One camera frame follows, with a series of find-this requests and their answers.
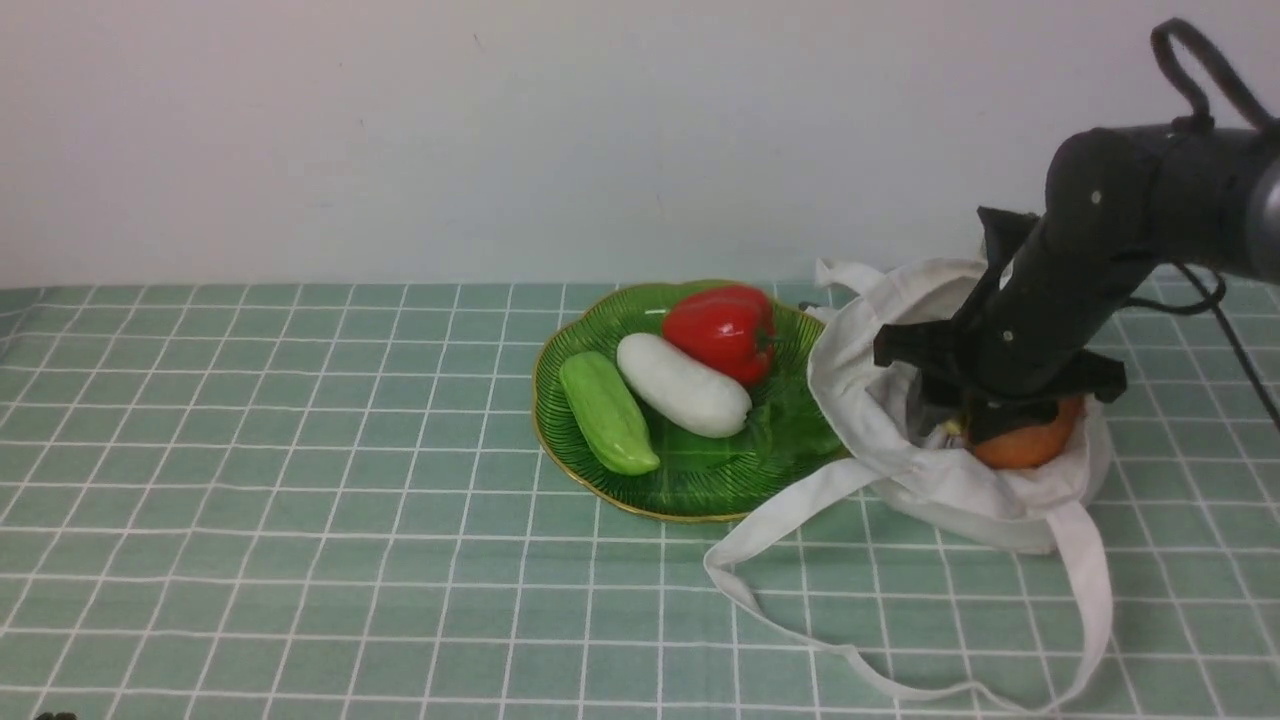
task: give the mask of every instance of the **black robotic arm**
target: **black robotic arm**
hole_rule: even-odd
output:
[[[1204,64],[1252,128],[1215,128],[1170,38]],[[1115,401],[1124,365],[1084,348],[1120,309],[1152,305],[1132,295],[1161,264],[1202,290],[1187,265],[1280,283],[1280,123],[1185,20],[1157,27],[1152,47],[1192,115],[1069,138],[1050,165],[1043,215],[978,210],[988,269],[960,310],[881,329],[876,363],[920,369],[922,432],[961,415],[980,443],[1052,421],[1064,397]],[[1197,309],[1220,314],[1224,292],[1220,282]]]

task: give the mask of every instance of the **green glass plate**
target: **green glass plate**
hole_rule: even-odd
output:
[[[777,351],[769,377],[751,391],[748,428],[709,439],[669,423],[640,402],[662,465],[645,475],[620,475],[588,447],[559,384],[570,356],[595,350],[613,359],[631,333],[662,331],[681,299],[726,281],[641,284],[613,292],[561,328],[534,366],[534,430],[547,454],[571,478],[631,512],[672,521],[730,521],[846,451],[809,393],[809,351],[822,333],[817,319],[774,304]]]

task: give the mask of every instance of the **orange fruit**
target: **orange fruit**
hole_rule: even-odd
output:
[[[1082,413],[1083,397],[1062,398],[1057,402],[1057,418],[1052,423],[1005,433],[973,446],[969,451],[993,470],[1039,468],[1062,452]]]

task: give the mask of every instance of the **grid pattern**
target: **grid pattern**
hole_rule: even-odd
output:
[[[716,593],[701,556],[723,527],[631,516],[543,456],[534,360],[609,290],[0,295],[0,717],[1010,716],[884,700]],[[1226,305],[1280,382],[1271,291]],[[1091,509],[1116,629],[1061,717],[1275,716],[1275,430],[1211,319],[1129,311],[1097,342],[1137,380]],[[1057,560],[874,498],[740,571],[773,616],[909,683],[972,673],[1033,705],[1080,648]]]

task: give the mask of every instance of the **white cucumber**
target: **white cucumber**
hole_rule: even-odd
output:
[[[735,436],[746,427],[751,396],[655,334],[636,333],[618,343],[618,370],[654,410],[708,438]]]

